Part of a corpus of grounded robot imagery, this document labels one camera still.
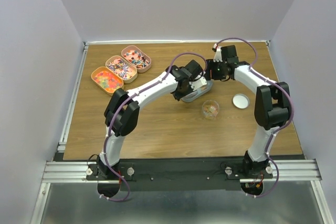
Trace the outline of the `grey candy tray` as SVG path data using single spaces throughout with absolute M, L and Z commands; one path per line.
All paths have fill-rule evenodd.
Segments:
M 200 87 L 199 89 L 197 89 L 196 91 L 193 91 L 192 93 L 188 94 L 187 96 L 182 98 L 183 102 L 186 103 L 191 103 L 194 100 L 196 100 L 197 98 L 203 96 L 204 94 L 206 94 L 207 92 L 209 92 L 211 90 L 213 86 L 213 81 L 207 81 L 207 84 Z

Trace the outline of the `clear plastic cup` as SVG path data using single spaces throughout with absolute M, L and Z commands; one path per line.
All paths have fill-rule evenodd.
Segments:
M 202 104 L 203 116 L 206 119 L 215 119 L 219 113 L 219 105 L 214 100 L 207 100 Z

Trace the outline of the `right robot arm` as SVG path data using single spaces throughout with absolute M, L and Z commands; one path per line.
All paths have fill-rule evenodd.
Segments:
M 236 80 L 255 94 L 254 118 L 257 130 L 251 147 L 241 165 L 242 173 L 249 178 L 266 170 L 269 152 L 280 130 L 292 120 L 292 103 L 289 86 L 285 82 L 270 80 L 237 56 L 236 47 L 213 46 L 214 59 L 207 60 L 207 80 Z

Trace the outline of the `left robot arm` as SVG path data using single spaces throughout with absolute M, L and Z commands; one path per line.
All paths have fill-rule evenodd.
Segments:
M 170 65 L 157 78 L 138 88 L 117 89 L 104 112 L 107 131 L 102 152 L 97 158 L 98 173 L 104 179 L 120 177 L 115 165 L 120 160 L 125 137 L 137 126 L 142 108 L 169 93 L 179 101 L 206 84 L 203 75 L 202 67 L 191 60 L 185 67 Z

